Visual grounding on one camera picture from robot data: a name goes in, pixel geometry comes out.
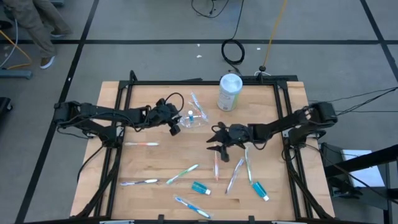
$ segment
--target plastic packaging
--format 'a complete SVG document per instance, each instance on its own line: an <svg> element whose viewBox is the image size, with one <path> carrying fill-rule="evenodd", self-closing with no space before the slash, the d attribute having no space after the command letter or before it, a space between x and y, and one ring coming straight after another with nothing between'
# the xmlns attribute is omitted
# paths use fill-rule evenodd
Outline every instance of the plastic packaging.
<svg viewBox="0 0 398 224"><path fill-rule="evenodd" d="M217 151L214 151L214 177L218 181L218 156Z"/></svg>
<svg viewBox="0 0 398 224"><path fill-rule="evenodd" d="M189 209L193 210L194 212L208 218L211 219L211 217L213 216L212 214L204 211L203 209L201 209L200 207L197 207L196 205L192 204L191 202L189 202L188 200L179 197L178 195L174 195L174 199L180 203L182 203L183 205L187 206Z"/></svg>
<svg viewBox="0 0 398 224"><path fill-rule="evenodd" d="M252 185L253 184L253 180L251 178L251 163L250 163L250 158L249 158L249 148L250 148L250 146L245 144L244 147L246 148L244 150L244 158L246 160L246 167L248 168L249 183L250 183L250 185Z"/></svg>
<svg viewBox="0 0 398 224"><path fill-rule="evenodd" d="M173 178L171 178L170 180L168 180L168 181L166 182L166 184L171 184L171 183L173 183L173 181L175 181L177 178L179 178L179 177L181 177L181 176L183 176L183 175L185 175L185 174L187 174L187 173L193 171L193 170L196 169L198 166L199 166L199 164L195 164L195 165L189 167L188 169L182 171L181 173L179 173L179 174L176 175L175 177L173 177Z"/></svg>
<svg viewBox="0 0 398 224"><path fill-rule="evenodd" d="M203 184L201 184L201 183L199 183L197 181L193 182L192 190L194 190L194 191L196 191L196 192L198 192L200 194L210 195L210 193L211 193L210 189L208 189L205 185L203 185Z"/></svg>
<svg viewBox="0 0 398 224"><path fill-rule="evenodd" d="M158 181L159 181L159 179L150 179L150 180L133 181L133 182L121 182L120 185L128 186L128 185L137 185L137 184L153 184Z"/></svg>
<svg viewBox="0 0 398 224"><path fill-rule="evenodd" d="M242 91L242 79L232 73L224 75L220 80L218 107L223 111L231 111L236 107L238 96Z"/></svg>
<svg viewBox="0 0 398 224"><path fill-rule="evenodd" d="M157 142L125 142L125 146L158 146Z"/></svg>
<svg viewBox="0 0 398 224"><path fill-rule="evenodd" d="M189 109L181 112L180 124L186 128L195 128L208 124L209 120L205 110L200 106L197 96L191 93Z"/></svg>
<svg viewBox="0 0 398 224"><path fill-rule="evenodd" d="M241 166L243 165L243 162L244 162L244 158L242 157L241 160L239 160L238 164L236 164L232 178L228 184L228 187L225 190L225 194L228 194L228 192L232 189L232 186L236 180L236 177L238 176L239 170L240 170Z"/></svg>
<svg viewBox="0 0 398 224"><path fill-rule="evenodd" d="M264 190L264 188L262 187L262 185L260 184L260 182L256 182L256 183L254 183L253 185L253 188L254 188L254 190L257 192L257 194L262 198L262 199L264 199L265 201L268 201L269 200L269 197L268 197L268 195L267 195L267 192L266 192L266 190Z"/></svg>

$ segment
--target clear plastic bag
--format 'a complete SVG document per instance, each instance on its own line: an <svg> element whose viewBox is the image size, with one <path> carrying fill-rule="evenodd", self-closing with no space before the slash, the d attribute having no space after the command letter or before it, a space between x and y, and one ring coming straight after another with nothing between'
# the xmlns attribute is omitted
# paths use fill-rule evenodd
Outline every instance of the clear plastic bag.
<svg viewBox="0 0 398 224"><path fill-rule="evenodd" d="M192 101L189 101L189 108L183 110L180 115L180 124L186 128L195 128L208 124L209 120L205 110L200 106L197 96L191 93Z"/></svg>

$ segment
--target wooden tabletop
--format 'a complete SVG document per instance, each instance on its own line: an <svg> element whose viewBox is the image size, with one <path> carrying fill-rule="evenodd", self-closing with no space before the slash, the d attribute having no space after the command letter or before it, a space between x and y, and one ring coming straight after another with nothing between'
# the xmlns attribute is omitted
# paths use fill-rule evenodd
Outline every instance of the wooden tabletop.
<svg viewBox="0 0 398 224"><path fill-rule="evenodd" d="M292 109L297 110L308 105L302 82L288 82ZM98 105L114 107L118 82L104 82L99 94ZM282 141L276 134L264 150L250 147L249 156L252 161L252 176L259 181L268 193L269 201L261 199L249 185L246 166L243 166L232 190L228 195L227 188L233 170L244 150L238 147L228 149L229 162L220 161L220 179L214 178L214 151L206 149L212 144L206 140L213 136L211 125L219 121L227 126L232 123L270 123L278 119L275 96L271 86L243 86L238 105L230 112L221 111L216 102L219 86L134 86L130 107L154 105L160 98L166 98L173 92L181 93L185 98L185 108L189 105L191 92L194 92L206 113L209 125L199 128L181 128L176 136L171 136L167 125L145 129L135 133L132 128L126 129L124 142L159 142L156 147L124 146L118 176L118 186L112 212L113 219L157 219L164 214L167 220L201 220L201 215L188 209L174 200L174 195L188 199L195 205L213 214L213 220L247 220L254 215L256 220L294 220L292 199L286 164L281 158ZM284 106L283 93L280 92ZM181 99L173 96L170 102L179 107ZM107 121L97 121L102 125ZM308 144L317 146L315 140L307 140ZM90 157L101 145L99 139L88 141L85 159ZM308 189L318 203L334 216L325 173L319 153L311 148L301 149L303 166L307 177ZM88 203L98 189L104 161L105 150L96 156L81 173L73 201L71 215L76 215ZM194 171L177 179L173 184L166 181L181 171L199 164ZM160 179L158 184L121 186L120 182ZM205 184L211 195L201 195L191 189L192 182ZM301 215L305 217L302 194L297 188ZM104 194L104 202L108 201L108 192Z"/></svg>

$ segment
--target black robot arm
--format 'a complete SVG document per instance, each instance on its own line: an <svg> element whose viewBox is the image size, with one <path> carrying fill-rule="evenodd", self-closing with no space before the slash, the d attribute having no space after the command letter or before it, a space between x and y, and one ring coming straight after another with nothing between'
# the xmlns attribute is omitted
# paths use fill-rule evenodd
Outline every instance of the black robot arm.
<svg viewBox="0 0 398 224"><path fill-rule="evenodd" d="M176 109L173 104L167 103L163 98L156 103L154 108L145 106L115 110L76 101L57 103L54 108L53 122L58 129L76 127L86 136L98 136L105 147L118 147L121 144L118 142L118 127L102 126L92 121L93 118L120 122L134 128L135 131L168 124L172 136L180 132L177 124L181 118L178 115L181 110Z"/></svg>
<svg viewBox="0 0 398 224"><path fill-rule="evenodd" d="M254 146L261 150L274 134L283 132L285 140L291 146L305 144L305 140L310 134L324 135L322 128L329 128L337 122L337 116L331 103L319 102L310 106L305 106L301 110L278 119L269 124L232 124L230 127L219 122L218 125L211 127L215 135L207 142L220 142L221 146L211 146L207 149L216 150L221 154L221 160L228 162L229 155L227 147L237 145L245 149L243 143L252 142Z"/></svg>

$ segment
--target shoe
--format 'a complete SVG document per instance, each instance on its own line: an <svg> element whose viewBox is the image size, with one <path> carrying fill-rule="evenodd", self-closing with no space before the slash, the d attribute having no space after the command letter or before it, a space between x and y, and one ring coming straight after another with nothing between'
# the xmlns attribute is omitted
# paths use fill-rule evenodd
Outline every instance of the shoe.
<svg viewBox="0 0 398 224"><path fill-rule="evenodd" d="M51 31L50 35L52 37L59 38L59 37L63 37L63 36L69 35L71 33L72 32L70 32L70 31L68 31L68 32L60 32L60 31L57 31L57 30L53 30L53 31Z"/></svg>
<svg viewBox="0 0 398 224"><path fill-rule="evenodd" d="M50 58L42 58L42 62L40 63L40 68L46 69L49 66L51 66L52 63L54 62L54 58L55 58L55 56L50 57Z"/></svg>

